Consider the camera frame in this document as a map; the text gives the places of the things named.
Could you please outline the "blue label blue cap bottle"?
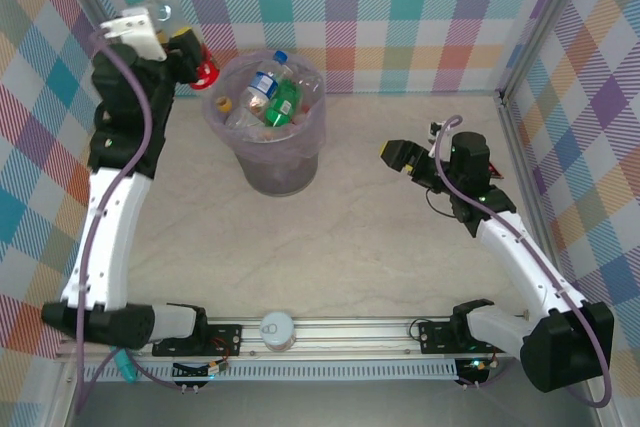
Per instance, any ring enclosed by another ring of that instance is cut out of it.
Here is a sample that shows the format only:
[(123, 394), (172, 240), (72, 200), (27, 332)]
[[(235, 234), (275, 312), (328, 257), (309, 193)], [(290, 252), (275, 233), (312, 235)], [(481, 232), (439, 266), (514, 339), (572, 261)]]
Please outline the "blue label blue cap bottle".
[(293, 75), (287, 62), (288, 55), (283, 51), (276, 51), (270, 59), (262, 61), (240, 95), (241, 106), (256, 117), (260, 117), (281, 82)]

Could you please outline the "green plastic bottle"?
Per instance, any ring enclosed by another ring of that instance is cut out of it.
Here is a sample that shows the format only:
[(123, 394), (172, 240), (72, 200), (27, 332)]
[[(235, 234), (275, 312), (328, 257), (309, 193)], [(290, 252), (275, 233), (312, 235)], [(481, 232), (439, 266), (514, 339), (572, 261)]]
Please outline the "green plastic bottle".
[(268, 127), (281, 127), (292, 122), (301, 103), (302, 92), (297, 83), (284, 79), (265, 111)]

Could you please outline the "translucent purple-lined bin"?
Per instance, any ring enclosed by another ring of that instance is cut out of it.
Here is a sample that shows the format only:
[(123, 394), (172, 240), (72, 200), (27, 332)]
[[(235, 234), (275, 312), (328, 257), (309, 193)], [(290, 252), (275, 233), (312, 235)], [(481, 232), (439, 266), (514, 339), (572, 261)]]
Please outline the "translucent purple-lined bin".
[(214, 134), (236, 156), (248, 183), (270, 196), (293, 195), (313, 180), (326, 134), (325, 82), (312, 63), (296, 54), (288, 55), (298, 84), (301, 103), (292, 122), (281, 127), (265, 124), (240, 104), (256, 67), (276, 51), (259, 51), (230, 61), (205, 97), (203, 114)]

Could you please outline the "silver tin can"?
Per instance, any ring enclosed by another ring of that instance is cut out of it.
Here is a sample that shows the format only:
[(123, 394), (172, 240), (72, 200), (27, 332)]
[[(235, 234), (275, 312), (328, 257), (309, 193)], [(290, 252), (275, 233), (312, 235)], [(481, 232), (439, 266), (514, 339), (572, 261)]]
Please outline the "silver tin can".
[(265, 346), (275, 352), (288, 350), (296, 340), (294, 321), (285, 312), (268, 313), (261, 320), (259, 332)]

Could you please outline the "teal tube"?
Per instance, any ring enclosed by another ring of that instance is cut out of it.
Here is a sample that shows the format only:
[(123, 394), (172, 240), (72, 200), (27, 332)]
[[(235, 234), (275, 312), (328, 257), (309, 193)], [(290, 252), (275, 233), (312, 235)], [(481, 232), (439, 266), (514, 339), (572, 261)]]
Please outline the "teal tube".
[(134, 366), (126, 350), (119, 350), (114, 356), (114, 361), (120, 374), (127, 383), (134, 383), (137, 381), (138, 370)]

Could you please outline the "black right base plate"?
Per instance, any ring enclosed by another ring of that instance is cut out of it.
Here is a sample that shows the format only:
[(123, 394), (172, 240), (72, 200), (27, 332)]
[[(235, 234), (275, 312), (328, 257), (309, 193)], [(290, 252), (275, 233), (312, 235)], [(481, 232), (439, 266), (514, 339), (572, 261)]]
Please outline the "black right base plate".
[(455, 354), (460, 347), (449, 322), (419, 322), (418, 339), (422, 354)]

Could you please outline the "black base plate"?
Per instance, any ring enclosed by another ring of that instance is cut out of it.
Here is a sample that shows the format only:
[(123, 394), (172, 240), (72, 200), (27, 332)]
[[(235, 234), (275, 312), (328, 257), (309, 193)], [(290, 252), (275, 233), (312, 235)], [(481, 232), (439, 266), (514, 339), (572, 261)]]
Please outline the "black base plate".
[(419, 322), (418, 339), (422, 354), (455, 354), (460, 347), (449, 322)]
[(240, 324), (207, 324), (189, 337), (155, 343), (151, 352), (154, 357), (234, 357), (240, 353), (241, 337)]

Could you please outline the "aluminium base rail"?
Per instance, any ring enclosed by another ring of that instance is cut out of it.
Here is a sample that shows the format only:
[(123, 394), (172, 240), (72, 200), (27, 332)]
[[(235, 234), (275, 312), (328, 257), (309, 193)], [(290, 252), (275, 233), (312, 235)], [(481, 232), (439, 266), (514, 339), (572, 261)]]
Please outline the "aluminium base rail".
[(296, 318), (295, 340), (285, 351), (266, 346), (258, 318), (215, 318), (211, 324), (240, 324), (239, 354), (234, 361), (338, 361), (420, 359), (419, 322), (413, 317)]

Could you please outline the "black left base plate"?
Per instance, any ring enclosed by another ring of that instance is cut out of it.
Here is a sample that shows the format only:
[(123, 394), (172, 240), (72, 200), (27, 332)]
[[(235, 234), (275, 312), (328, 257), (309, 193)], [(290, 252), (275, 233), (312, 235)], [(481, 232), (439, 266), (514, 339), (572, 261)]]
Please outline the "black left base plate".
[(154, 357), (234, 357), (240, 353), (241, 337), (240, 324), (207, 324), (189, 337), (155, 343), (151, 352)]

